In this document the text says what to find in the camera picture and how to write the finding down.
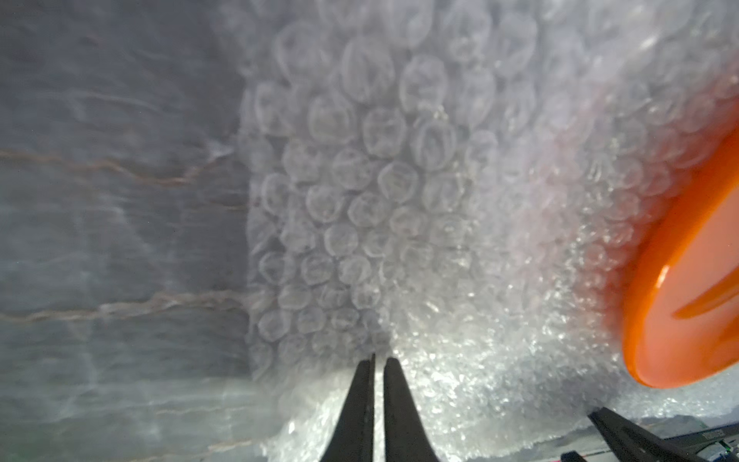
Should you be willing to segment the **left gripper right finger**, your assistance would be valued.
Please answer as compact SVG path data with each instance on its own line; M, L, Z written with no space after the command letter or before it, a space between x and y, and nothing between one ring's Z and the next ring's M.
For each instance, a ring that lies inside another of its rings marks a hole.
M385 460L438 462L423 428L400 360L391 357L383 372Z

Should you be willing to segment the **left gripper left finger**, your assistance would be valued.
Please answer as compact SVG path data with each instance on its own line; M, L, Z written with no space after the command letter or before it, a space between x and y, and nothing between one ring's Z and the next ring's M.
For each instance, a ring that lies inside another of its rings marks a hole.
M375 355L359 362L321 462L372 462Z

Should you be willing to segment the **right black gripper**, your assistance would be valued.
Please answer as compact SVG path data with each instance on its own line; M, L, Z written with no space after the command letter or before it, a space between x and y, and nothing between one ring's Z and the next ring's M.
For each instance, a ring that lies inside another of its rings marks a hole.
M662 439L606 407L588 418L618 461L704 461L701 450L738 440L738 423Z

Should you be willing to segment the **orange plate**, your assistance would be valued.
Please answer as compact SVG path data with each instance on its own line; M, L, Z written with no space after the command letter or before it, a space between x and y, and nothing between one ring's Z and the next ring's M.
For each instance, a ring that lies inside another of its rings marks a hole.
M639 255L623 304L623 358L669 389L738 362L738 133L712 150Z

